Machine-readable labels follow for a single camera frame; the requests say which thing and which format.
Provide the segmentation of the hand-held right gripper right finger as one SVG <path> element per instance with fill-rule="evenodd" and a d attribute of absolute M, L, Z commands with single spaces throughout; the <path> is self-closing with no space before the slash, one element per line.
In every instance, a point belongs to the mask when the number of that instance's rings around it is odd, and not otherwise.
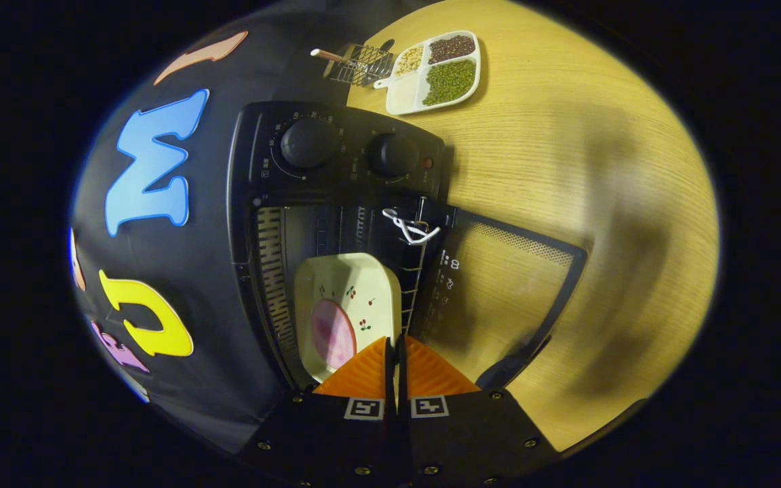
<path fill-rule="evenodd" d="M 408 335 L 397 364 L 401 486 L 507 487 L 560 460 L 507 389 L 481 389 Z"/>

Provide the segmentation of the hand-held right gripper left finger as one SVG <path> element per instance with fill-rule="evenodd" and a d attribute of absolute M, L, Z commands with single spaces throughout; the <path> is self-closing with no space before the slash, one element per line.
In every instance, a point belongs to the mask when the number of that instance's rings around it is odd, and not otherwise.
<path fill-rule="evenodd" d="M 394 349 L 381 337 L 313 391 L 285 392 L 239 450 L 283 487 L 395 487 Z"/>

